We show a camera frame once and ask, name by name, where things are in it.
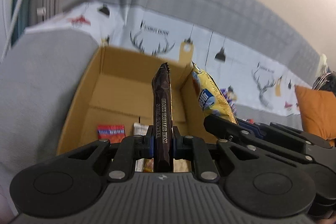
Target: white rod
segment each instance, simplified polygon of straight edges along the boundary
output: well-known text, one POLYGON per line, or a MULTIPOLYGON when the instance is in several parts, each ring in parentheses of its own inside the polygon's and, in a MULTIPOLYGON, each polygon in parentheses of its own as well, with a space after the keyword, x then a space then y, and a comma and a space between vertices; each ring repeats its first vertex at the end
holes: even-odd
POLYGON ((3 49, 0 62, 3 61, 3 59, 6 56, 7 50, 10 48, 10 43, 11 43, 12 35, 13 35, 13 32, 14 32, 15 23, 17 21, 18 15, 19 15, 19 11, 20 11, 22 1, 23 0, 17 0, 17 2, 16 2, 15 9, 14 9, 14 12, 13 12, 12 21, 11 21, 10 27, 9 27, 9 35, 7 36, 5 48, 3 49))

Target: gold wrapper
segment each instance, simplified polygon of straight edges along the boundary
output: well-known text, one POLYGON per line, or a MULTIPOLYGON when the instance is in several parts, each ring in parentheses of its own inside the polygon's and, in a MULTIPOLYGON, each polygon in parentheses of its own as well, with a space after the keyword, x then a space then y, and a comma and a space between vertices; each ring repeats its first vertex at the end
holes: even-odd
POLYGON ((193 86, 198 97, 199 106, 204 117, 214 114, 227 121, 237 124, 230 105, 217 87, 211 76, 193 63, 193 86))

